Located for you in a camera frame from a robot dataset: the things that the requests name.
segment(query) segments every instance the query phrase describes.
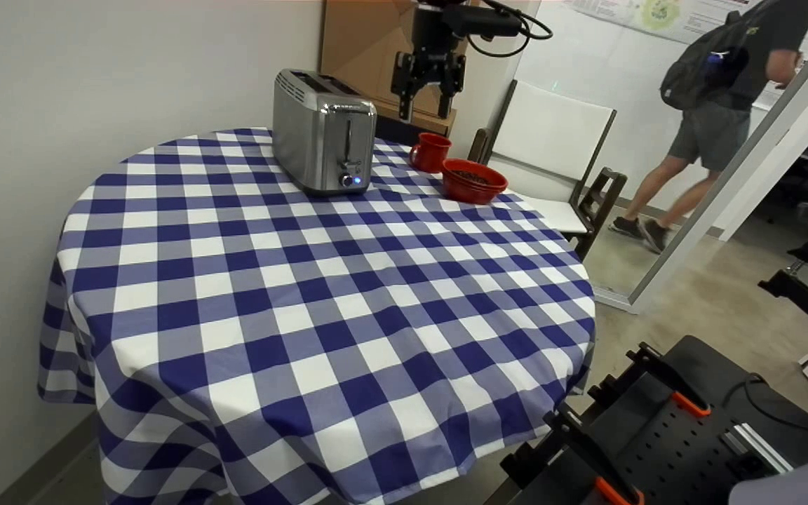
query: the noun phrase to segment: shoe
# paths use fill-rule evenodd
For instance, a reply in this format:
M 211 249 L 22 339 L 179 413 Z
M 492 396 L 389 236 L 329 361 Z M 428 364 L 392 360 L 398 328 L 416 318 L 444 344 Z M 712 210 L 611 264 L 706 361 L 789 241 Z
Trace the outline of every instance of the shoe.
M 637 239 L 637 241 L 645 239 L 645 236 L 639 232 L 637 218 L 622 218 L 622 215 L 616 215 L 616 218 L 611 218 L 609 229 L 615 229 L 615 232 L 621 232 L 621 236 L 628 236 L 628 239 Z
M 639 232 L 645 236 L 645 246 L 650 252 L 659 256 L 664 249 L 667 227 L 659 227 L 659 222 L 647 218 L 639 225 Z

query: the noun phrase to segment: checkered tablecloth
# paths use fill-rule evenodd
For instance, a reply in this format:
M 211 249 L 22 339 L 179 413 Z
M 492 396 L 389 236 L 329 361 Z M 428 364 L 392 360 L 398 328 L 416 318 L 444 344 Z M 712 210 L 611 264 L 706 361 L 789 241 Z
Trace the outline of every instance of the checkered tablecloth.
M 522 444 L 580 378 L 593 285 L 506 194 L 440 198 L 377 140 L 308 198 L 269 130 L 162 144 L 72 204 L 40 392 L 89 400 L 113 503 L 396 503 Z

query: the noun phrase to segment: floor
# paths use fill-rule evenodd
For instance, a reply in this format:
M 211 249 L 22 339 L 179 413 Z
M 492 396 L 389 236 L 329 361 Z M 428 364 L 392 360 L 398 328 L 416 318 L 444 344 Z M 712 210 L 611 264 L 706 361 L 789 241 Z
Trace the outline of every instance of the floor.
M 790 239 L 776 232 L 765 222 L 751 222 L 730 243 L 703 239 L 696 257 L 684 273 L 673 277 L 667 291 L 643 318 L 630 318 L 615 309 L 597 309 L 597 350 L 593 361 L 588 384 L 607 372 L 626 367 L 626 350 L 639 343 L 653 347 L 671 347 L 684 333 L 706 339 L 722 354 L 731 356 L 740 367 L 765 377 L 765 382 L 808 410 L 808 378 L 800 372 L 797 360 L 808 354 L 808 318 L 790 302 L 775 299 L 757 288 L 775 269 L 785 266 L 785 243 Z M 653 260 L 639 243 L 602 232 L 588 257 L 588 269 L 597 277 L 633 285 L 630 280 Z M 587 406 L 587 399 L 570 399 L 576 410 Z M 494 494 L 501 482 L 499 458 L 480 459 L 472 475 L 405 500 L 405 505 L 473 505 Z M 85 505 L 97 503 L 97 459 L 89 447 L 86 454 L 54 482 L 40 505 Z

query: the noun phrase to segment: leg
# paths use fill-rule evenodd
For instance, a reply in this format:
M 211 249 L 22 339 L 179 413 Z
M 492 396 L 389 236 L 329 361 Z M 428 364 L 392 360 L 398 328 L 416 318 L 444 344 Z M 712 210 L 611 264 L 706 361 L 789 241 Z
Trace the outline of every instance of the leg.
M 673 227 L 684 214 L 696 210 L 715 186 L 717 172 L 709 172 L 706 179 L 689 186 L 664 214 L 657 218 L 664 229 Z
M 633 198 L 622 215 L 633 222 L 637 214 L 645 210 L 647 203 L 663 190 L 663 186 L 684 172 L 684 166 L 687 161 L 675 155 L 663 156 L 663 163 L 653 172 L 647 172 L 645 179 L 637 186 Z

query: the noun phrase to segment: toaster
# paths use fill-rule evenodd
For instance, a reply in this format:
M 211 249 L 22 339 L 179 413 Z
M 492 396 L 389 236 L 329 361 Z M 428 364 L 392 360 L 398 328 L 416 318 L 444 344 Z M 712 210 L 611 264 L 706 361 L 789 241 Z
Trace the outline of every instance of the toaster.
M 306 194 L 361 194 L 374 177 L 377 106 L 344 83 L 281 71 L 273 95 L 273 155 Z

